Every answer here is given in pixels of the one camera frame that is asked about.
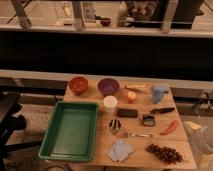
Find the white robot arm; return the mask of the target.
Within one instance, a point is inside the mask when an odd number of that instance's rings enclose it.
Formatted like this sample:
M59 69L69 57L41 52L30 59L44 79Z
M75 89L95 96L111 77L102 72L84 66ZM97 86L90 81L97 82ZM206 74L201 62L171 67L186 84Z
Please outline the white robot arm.
M207 168L209 162L213 161L213 124L201 126L192 121L185 121L184 126L195 151L198 166Z

